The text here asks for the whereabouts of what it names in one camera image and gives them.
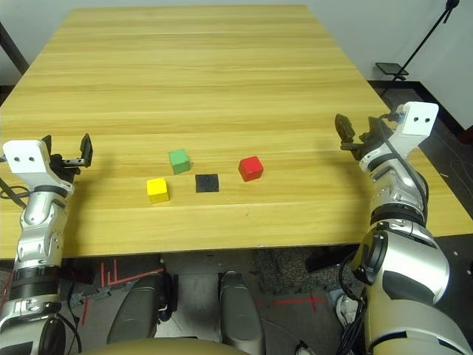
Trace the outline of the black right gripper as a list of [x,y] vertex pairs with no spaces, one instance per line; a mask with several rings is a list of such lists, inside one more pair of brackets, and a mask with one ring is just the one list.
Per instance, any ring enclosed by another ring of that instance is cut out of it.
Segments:
[[378,126],[378,118],[368,117],[369,131],[362,133],[360,143],[355,143],[355,131],[348,117],[336,114],[335,128],[341,139],[341,150],[352,153],[356,160],[361,160],[365,155],[374,149],[377,149],[384,143],[383,135]]

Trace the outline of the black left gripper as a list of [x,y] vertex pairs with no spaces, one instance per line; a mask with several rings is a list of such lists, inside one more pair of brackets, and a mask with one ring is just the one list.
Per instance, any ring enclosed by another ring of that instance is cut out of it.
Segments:
[[[47,151],[52,151],[52,136],[46,135],[41,139],[47,147]],[[51,170],[62,180],[74,181],[76,175],[81,173],[80,166],[89,167],[92,163],[92,141],[86,133],[81,141],[81,158],[63,159],[61,155],[54,154],[50,156]]]

